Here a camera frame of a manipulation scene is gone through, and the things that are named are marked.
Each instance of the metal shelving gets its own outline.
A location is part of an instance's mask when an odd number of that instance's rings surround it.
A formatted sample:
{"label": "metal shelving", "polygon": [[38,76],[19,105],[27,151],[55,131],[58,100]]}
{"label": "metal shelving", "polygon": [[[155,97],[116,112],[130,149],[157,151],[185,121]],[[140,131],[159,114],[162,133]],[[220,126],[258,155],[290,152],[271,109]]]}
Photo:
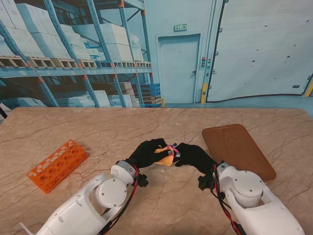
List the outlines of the metal shelving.
{"label": "metal shelving", "polygon": [[[148,61],[151,61],[151,55],[150,55],[150,50],[149,50],[149,42],[148,42],[148,33],[147,33],[147,25],[146,25],[146,19],[145,19],[145,9],[144,9],[144,3],[140,0],[54,0],[53,2],[51,0],[44,0],[46,9],[49,13],[49,16],[52,20],[52,23],[54,27],[56,28],[58,35],[63,42],[65,48],[67,49],[70,57],[75,60],[75,62],[78,64],[79,68],[34,68],[31,66],[29,63],[28,59],[26,58],[25,55],[18,49],[17,45],[15,44],[14,40],[6,30],[5,26],[0,20],[0,33],[4,36],[5,41],[11,48],[11,50],[16,54],[19,55],[28,65],[29,68],[1,68],[0,69],[0,77],[1,78],[6,78],[9,79],[10,77],[30,77],[30,76],[37,76],[39,86],[42,89],[42,92],[44,93],[45,97],[50,101],[51,105],[54,107],[58,107],[58,104],[53,97],[53,94],[49,90],[48,86],[44,82],[41,76],[70,76],[70,75],[81,75],[83,78],[83,82],[85,84],[85,87],[90,94],[92,100],[95,103],[96,107],[99,107],[97,97],[95,96],[94,90],[92,89],[92,86],[90,84],[89,75],[105,75],[105,74],[110,74],[110,77],[113,79],[115,88],[118,91],[118,95],[120,97],[122,107],[126,107],[125,101],[123,94],[121,92],[119,82],[117,79],[117,74],[133,74],[135,83],[137,88],[139,88],[140,91],[140,84],[139,84],[139,79],[138,79],[138,73],[148,73],[150,76],[150,81],[153,82],[153,77],[152,77],[152,68],[137,68],[135,66],[134,68],[118,68],[114,66],[114,63],[111,60],[110,53],[107,49],[105,39],[103,37],[101,27],[100,27],[100,21],[103,21],[103,18],[99,16],[98,14],[100,13],[101,9],[113,9],[113,8],[119,8],[120,11],[120,16],[122,19],[123,27],[126,29],[127,33],[127,38],[130,44],[130,51],[132,58],[134,59],[133,56],[133,50],[131,47],[131,40],[130,40],[130,34],[128,30],[128,25],[127,25],[127,19],[125,17],[125,7],[134,7],[138,9],[138,12],[141,12],[142,15],[142,22],[143,22],[143,31],[144,31],[144,36],[145,36],[145,43],[146,43],[146,49],[147,49],[147,57]],[[100,41],[100,46],[105,54],[105,57],[107,59],[106,62],[109,62],[111,64],[111,68],[83,68],[83,66],[80,64],[79,60],[77,59],[75,53],[73,52],[73,49],[71,48],[61,26],[59,23],[59,20],[56,15],[55,7],[61,8],[65,11],[71,12],[73,9],[77,14],[85,14],[86,12],[84,10],[80,9],[89,9],[90,16],[92,19],[92,22],[95,26],[99,41]],[[138,92],[139,96],[139,101],[141,104],[143,104],[143,98],[141,95],[141,92]]]}

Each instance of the floor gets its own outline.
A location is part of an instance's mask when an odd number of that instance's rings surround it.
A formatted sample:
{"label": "floor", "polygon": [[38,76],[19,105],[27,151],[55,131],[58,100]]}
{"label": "floor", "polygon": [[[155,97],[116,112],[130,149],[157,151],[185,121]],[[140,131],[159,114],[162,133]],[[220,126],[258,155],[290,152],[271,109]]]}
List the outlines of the floor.
{"label": "floor", "polygon": [[166,104],[167,108],[274,108],[303,109],[313,118],[313,97],[304,96],[264,96],[238,98],[207,104]]}

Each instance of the black glove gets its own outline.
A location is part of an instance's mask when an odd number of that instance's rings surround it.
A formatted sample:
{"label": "black glove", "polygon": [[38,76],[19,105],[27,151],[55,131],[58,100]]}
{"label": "black glove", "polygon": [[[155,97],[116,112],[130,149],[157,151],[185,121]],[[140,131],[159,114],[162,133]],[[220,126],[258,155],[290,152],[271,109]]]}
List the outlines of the black glove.
{"label": "black glove", "polygon": [[152,165],[155,162],[169,155],[168,151],[154,153],[157,148],[165,148],[167,144],[164,139],[155,139],[142,142],[132,155],[126,159],[130,164],[135,164],[137,168],[143,168]]}
{"label": "black glove", "polygon": [[178,161],[175,166],[192,165],[203,174],[208,174],[213,164],[216,164],[216,162],[197,145],[180,143],[176,149],[180,152],[180,157],[174,158],[174,162]]}

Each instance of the yellow stripe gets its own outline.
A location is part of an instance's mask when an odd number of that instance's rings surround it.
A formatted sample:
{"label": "yellow stripe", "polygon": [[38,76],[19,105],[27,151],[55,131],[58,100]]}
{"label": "yellow stripe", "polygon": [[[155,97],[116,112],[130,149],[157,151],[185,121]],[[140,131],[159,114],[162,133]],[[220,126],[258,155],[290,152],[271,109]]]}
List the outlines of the yellow stripe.
{"label": "yellow stripe", "polygon": [[201,104],[205,103],[206,82],[202,86]]}
{"label": "yellow stripe", "polygon": [[308,87],[307,91],[305,92],[304,96],[310,96],[312,90],[313,90],[313,81],[309,85],[309,87]]}

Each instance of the exit sign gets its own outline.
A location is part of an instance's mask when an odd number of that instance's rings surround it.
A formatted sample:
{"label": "exit sign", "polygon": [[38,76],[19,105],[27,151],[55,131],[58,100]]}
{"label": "exit sign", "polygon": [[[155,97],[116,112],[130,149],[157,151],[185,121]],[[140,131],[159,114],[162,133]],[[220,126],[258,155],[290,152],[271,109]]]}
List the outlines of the exit sign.
{"label": "exit sign", "polygon": [[183,24],[177,24],[174,27],[174,31],[185,31],[187,30],[187,24],[183,23]]}

